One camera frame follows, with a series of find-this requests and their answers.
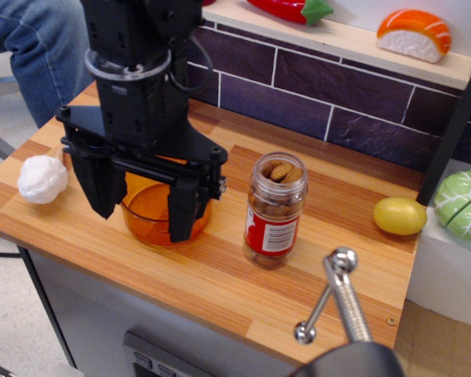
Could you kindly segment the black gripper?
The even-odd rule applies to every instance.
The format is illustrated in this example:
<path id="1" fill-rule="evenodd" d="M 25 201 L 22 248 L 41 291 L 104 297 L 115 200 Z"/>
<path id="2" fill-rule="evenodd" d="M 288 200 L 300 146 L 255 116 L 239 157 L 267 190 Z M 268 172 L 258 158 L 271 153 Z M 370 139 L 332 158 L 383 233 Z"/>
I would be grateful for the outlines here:
<path id="1" fill-rule="evenodd" d="M 127 194 L 122 166 L 144 167 L 170 185 L 172 243 L 189 241 L 209 220 L 210 199 L 225 190 L 228 153 L 188 119 L 188 95 L 165 79 L 97 81 L 97 106 L 61 106 L 62 142 L 92 209 L 108 219 Z"/>

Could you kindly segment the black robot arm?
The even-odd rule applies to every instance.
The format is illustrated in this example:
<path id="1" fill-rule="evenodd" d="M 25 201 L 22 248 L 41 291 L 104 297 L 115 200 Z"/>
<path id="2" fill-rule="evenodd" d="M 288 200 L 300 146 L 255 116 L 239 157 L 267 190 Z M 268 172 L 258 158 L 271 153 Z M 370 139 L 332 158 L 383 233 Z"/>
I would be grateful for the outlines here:
<path id="1" fill-rule="evenodd" d="M 57 109 L 62 143 L 90 206 L 108 218 L 126 195 L 126 173 L 170 188 L 169 234 L 189 240 L 225 190 L 228 153 L 189 122 L 188 47 L 203 23 L 200 1 L 85 1 L 85 64 L 97 106 Z"/>

